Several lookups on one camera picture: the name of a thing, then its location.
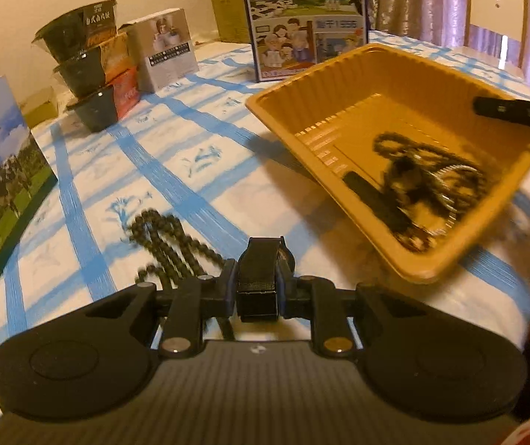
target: black bead necklace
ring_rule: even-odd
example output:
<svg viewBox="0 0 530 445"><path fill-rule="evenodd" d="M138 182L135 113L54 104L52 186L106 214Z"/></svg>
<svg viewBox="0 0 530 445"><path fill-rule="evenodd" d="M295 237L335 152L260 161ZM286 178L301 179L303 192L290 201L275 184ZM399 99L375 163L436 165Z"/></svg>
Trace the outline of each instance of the black bead necklace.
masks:
<svg viewBox="0 0 530 445"><path fill-rule="evenodd" d="M129 240L147 249L159 264L141 267L136 283L145 281L148 275L155 275L165 289L178 285L180 279L205 275L205 270L193 255L194 250L219 267L224 266L224 258L207 244L185 234L181 221L172 214L163 216L156 209L146 209L136 216L129 229ZM167 240L178 244L184 261Z"/></svg>

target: orange plastic tray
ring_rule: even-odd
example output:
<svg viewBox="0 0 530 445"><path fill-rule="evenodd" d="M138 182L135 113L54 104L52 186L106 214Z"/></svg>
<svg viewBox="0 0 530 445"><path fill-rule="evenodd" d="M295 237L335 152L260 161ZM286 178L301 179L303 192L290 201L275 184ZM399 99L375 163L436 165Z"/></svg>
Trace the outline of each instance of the orange plastic tray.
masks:
<svg viewBox="0 0 530 445"><path fill-rule="evenodd" d="M473 112L475 96L510 98L495 87L422 57L370 44L316 65L246 102L312 173L404 279L444 276L503 211L530 169L530 127ZM356 171L376 188L390 162L372 142L397 132L473 161L493 183L489 193L438 245L403 247L341 178ZM431 226L431 213L420 214Z"/></svg>

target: blue and white checkered tablecloth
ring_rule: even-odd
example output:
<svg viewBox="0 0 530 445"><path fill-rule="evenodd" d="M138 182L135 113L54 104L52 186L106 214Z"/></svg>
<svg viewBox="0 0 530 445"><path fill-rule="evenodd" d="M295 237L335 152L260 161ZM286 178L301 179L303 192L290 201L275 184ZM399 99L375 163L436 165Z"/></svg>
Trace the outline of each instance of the blue and white checkered tablecloth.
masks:
<svg viewBox="0 0 530 445"><path fill-rule="evenodd" d="M373 32L400 47L530 98L521 80L452 50ZM229 44L213 44L214 55ZM245 106L267 87L254 83L252 53L238 45L203 60L199 72L145 96L119 124L90 135L72 115L35 136L58 186L44 201L0 279L0 343L26 328L133 282L150 255L125 228L144 208L174 212L225 257L249 236L286 237L297 273L339 287L380 280L506 336L518 346L530 320L530 173L488 236L444 282L410 285L378 258L339 207ZM241 337L307 337L298 320L234 323ZM209 334L219 331L213 324Z"/></svg>

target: black food bowl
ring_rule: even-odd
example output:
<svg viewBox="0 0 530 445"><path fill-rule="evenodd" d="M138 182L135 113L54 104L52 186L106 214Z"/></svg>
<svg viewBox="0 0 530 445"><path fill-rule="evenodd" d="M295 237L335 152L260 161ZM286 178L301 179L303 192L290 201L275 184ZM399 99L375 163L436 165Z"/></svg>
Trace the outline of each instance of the black food bowl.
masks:
<svg viewBox="0 0 530 445"><path fill-rule="evenodd" d="M105 0L68 11L41 28L33 43L63 63L117 34L116 5L116 0Z"/></svg>
<svg viewBox="0 0 530 445"><path fill-rule="evenodd" d="M67 105L88 127L100 132L121 120L139 102L137 70L126 70L108 85Z"/></svg>
<svg viewBox="0 0 530 445"><path fill-rule="evenodd" d="M122 33L55 67L53 73L78 98L84 98L134 66Z"/></svg>

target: red packaging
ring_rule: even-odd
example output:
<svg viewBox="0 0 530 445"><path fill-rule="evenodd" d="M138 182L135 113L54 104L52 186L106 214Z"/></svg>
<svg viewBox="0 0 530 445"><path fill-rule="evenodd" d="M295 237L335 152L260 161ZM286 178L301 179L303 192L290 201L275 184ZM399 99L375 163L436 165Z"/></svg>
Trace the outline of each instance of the red packaging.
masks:
<svg viewBox="0 0 530 445"><path fill-rule="evenodd" d="M137 72L135 69L129 69L111 83L115 89L113 100L117 118L121 120L139 102Z"/></svg>
<svg viewBox="0 0 530 445"><path fill-rule="evenodd" d="M90 132L99 132L121 120L139 102L137 71L131 68L85 98L70 102Z"/></svg>

